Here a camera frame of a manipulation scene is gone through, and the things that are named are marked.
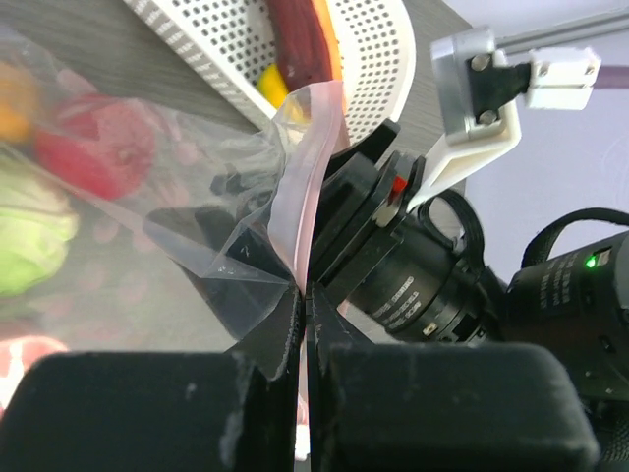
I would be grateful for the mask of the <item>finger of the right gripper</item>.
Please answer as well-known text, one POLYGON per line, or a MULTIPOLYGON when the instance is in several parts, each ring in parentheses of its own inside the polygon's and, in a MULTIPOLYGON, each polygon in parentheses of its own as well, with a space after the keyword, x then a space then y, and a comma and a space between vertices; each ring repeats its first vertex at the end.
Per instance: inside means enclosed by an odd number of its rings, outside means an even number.
POLYGON ((343 191, 366 194, 377 177, 375 165, 400 131, 397 122, 385 119, 366 138, 335 153, 327 165, 323 195, 333 197, 343 191))
POLYGON ((267 234, 278 181, 273 173, 229 171, 204 187, 206 203, 160 207, 144 220, 147 237, 236 339, 270 314, 292 280, 267 234))

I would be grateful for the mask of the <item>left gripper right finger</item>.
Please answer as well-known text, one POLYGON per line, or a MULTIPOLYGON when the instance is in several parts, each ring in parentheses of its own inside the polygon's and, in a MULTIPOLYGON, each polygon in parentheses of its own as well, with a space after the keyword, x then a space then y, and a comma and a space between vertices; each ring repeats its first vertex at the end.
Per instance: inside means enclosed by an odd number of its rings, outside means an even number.
POLYGON ((376 344, 306 293, 315 471, 592 471, 573 384, 531 344, 376 344))

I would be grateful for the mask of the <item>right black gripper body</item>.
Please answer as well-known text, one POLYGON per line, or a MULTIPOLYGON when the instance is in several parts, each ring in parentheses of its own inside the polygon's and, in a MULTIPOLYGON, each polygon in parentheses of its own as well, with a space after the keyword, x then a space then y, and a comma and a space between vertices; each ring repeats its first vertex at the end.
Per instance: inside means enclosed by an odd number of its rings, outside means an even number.
POLYGON ((381 168, 361 152, 328 167, 316 214, 311 281, 330 302, 357 307, 403 342, 479 344, 500 337, 501 282, 485 264, 485 237, 468 201, 454 190, 446 204, 463 231, 444 235, 430 202, 407 205, 424 161, 393 152, 381 168))

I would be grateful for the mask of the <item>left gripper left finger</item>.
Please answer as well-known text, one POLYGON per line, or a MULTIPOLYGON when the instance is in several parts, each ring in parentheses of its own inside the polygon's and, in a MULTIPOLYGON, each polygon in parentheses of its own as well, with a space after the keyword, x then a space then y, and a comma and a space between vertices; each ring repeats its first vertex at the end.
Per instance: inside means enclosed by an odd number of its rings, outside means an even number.
POLYGON ((301 294, 223 353, 74 352, 26 373, 1 421, 5 471, 290 471, 301 294))

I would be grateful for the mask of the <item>clear pink zip top bag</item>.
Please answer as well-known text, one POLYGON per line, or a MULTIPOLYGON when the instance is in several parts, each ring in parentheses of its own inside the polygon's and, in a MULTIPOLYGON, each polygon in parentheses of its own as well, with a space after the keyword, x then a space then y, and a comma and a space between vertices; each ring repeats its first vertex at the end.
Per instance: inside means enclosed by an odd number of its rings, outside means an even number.
POLYGON ((229 171, 279 176, 267 234, 276 256, 304 291, 318 196, 344 128, 342 87, 327 82, 288 95, 258 133, 245 133, 137 97, 99 92, 43 47, 5 30, 1 63, 23 68, 38 88, 27 143, 1 140, 1 162, 27 166, 63 190, 80 217, 60 269, 17 296, 1 296, 5 339, 40 335, 74 349, 194 349, 217 332, 232 337, 181 268, 144 232, 149 212, 206 203, 207 186, 229 171), (104 200, 42 167, 35 134, 73 98, 98 93, 135 106, 155 135, 148 176, 131 194, 104 200))

